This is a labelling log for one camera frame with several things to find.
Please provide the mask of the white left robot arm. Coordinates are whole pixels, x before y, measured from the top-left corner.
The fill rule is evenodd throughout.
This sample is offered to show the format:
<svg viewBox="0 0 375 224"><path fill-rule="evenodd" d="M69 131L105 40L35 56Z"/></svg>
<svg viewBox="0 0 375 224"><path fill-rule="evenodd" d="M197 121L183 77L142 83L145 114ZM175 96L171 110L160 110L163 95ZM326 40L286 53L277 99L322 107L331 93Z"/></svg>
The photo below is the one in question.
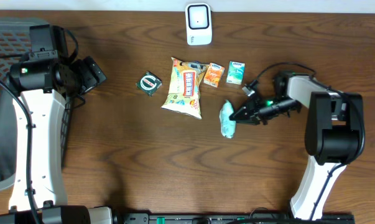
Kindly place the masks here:
<svg viewBox="0 0 375 224"><path fill-rule="evenodd" d="M92 57L68 51L69 30L46 24L29 34L31 52L2 84L16 112L17 155L9 211L0 223L120 223L109 206L69 205L61 168L63 116L106 76Z"/></svg>

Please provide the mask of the green Kleenex tissue pack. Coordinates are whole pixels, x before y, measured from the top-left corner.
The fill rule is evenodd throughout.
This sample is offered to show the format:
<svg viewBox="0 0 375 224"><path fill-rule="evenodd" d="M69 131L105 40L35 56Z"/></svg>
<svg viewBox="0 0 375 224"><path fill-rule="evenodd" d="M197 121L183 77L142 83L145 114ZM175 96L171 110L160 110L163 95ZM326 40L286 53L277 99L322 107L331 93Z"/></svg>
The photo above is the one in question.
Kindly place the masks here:
<svg viewBox="0 0 375 224"><path fill-rule="evenodd" d="M226 82L240 85L243 81L245 63L230 61Z"/></svg>

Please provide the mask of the green white small pack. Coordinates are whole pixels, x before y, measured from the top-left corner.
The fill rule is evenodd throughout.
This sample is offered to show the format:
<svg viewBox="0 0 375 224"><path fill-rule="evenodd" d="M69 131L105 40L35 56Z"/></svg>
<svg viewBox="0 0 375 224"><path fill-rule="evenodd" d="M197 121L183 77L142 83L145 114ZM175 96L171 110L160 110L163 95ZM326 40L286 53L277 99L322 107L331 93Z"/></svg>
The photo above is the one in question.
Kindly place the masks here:
<svg viewBox="0 0 375 224"><path fill-rule="evenodd" d="M148 96L152 96L162 86L162 80L150 71L146 71L137 81L136 86Z"/></svg>

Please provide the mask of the mint green wipes pack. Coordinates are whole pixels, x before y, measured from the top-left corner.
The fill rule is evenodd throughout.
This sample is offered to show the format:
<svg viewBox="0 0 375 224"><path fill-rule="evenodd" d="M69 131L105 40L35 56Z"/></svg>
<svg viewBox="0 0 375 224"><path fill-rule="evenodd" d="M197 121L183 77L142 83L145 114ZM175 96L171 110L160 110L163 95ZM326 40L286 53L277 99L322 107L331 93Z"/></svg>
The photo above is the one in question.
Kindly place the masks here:
<svg viewBox="0 0 375 224"><path fill-rule="evenodd" d="M221 126L221 134L222 136L232 139L235 130L236 130L236 122L230 120L230 116L234 113L234 109L232 104L226 100L222 108L220 109L220 126Z"/></svg>

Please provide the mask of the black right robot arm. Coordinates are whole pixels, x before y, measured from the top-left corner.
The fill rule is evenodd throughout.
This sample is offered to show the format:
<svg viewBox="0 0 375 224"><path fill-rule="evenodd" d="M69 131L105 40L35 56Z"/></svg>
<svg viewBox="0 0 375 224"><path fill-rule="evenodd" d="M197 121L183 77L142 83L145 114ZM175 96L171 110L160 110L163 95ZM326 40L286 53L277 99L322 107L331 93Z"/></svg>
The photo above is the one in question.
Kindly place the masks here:
<svg viewBox="0 0 375 224"><path fill-rule="evenodd" d="M266 125L283 113L308 109L305 149L308 163L290 212L299 220L318 221L338 176L364 149L363 98L358 93L334 90L306 73L291 70L273 78L275 97L263 99L258 82L243 88L248 99L230 115L230 120Z"/></svg>

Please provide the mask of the orange Kleenex tissue pack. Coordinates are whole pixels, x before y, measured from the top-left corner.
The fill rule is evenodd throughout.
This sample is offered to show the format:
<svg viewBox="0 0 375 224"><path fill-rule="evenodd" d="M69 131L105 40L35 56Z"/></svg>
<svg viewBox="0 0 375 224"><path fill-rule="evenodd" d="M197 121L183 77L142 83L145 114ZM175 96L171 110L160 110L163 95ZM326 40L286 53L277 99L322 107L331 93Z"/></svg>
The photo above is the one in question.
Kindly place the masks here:
<svg viewBox="0 0 375 224"><path fill-rule="evenodd" d="M221 65L210 63L203 78L203 82L209 86L217 88L221 80L221 77L224 73L224 70L225 68Z"/></svg>

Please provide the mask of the yellow wet wipes pack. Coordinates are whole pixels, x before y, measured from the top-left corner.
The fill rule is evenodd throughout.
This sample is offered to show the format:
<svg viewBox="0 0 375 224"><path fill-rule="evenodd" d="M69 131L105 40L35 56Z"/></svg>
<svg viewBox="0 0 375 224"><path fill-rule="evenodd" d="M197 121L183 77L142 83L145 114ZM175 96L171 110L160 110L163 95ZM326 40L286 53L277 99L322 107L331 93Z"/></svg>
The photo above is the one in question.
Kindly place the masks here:
<svg viewBox="0 0 375 224"><path fill-rule="evenodd" d="M169 92L161 108L201 119L199 86L208 67L205 63L172 57Z"/></svg>

